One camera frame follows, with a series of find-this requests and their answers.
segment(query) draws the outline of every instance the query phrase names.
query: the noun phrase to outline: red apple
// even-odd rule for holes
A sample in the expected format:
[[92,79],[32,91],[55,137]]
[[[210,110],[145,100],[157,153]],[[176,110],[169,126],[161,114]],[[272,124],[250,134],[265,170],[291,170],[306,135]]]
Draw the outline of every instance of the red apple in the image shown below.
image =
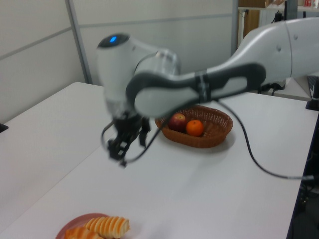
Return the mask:
[[187,125],[187,121],[186,121],[186,118],[183,114],[175,113],[172,116],[172,118],[170,118],[167,125],[168,125],[168,128],[171,130],[175,130],[178,132],[184,132],[186,125]]

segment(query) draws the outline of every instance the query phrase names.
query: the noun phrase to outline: cardboard box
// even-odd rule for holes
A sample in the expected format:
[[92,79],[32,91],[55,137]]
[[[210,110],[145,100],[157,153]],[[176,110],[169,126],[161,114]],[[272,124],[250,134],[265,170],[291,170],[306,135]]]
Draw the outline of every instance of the cardboard box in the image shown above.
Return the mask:
[[272,0],[238,0],[238,6],[266,8]]

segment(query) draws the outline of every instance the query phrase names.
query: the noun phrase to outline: pastry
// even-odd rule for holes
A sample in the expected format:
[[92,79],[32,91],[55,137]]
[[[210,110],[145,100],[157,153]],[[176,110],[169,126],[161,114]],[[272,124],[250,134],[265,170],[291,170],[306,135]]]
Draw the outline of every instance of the pastry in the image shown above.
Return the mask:
[[95,232],[89,231],[85,227],[66,230],[64,239],[103,239]]
[[118,239],[130,229],[130,224],[128,219],[121,217],[98,217],[92,218],[84,227],[105,239]]

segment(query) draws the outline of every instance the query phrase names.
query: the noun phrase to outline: floor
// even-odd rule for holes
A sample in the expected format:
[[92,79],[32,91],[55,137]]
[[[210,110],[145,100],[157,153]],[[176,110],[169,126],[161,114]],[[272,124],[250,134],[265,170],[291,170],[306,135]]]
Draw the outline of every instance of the floor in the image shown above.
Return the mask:
[[295,212],[287,239],[319,239],[319,187],[314,191],[307,193],[304,207],[299,204],[300,211]]

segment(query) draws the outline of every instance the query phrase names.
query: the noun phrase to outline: wicker basket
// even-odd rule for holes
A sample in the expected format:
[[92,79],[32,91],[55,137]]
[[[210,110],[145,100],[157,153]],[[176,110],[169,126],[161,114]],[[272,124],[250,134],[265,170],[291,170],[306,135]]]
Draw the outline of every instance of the wicker basket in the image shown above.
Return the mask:
[[[187,121],[200,120],[204,125],[202,136],[194,137],[186,133],[180,133],[169,129],[167,125],[162,129],[162,132],[166,138],[191,147],[211,148],[217,146],[225,140],[233,127],[233,120],[227,114],[217,109],[195,106],[181,110],[179,113],[182,113]],[[155,123],[157,127],[161,127],[164,121],[165,118],[156,119]]]

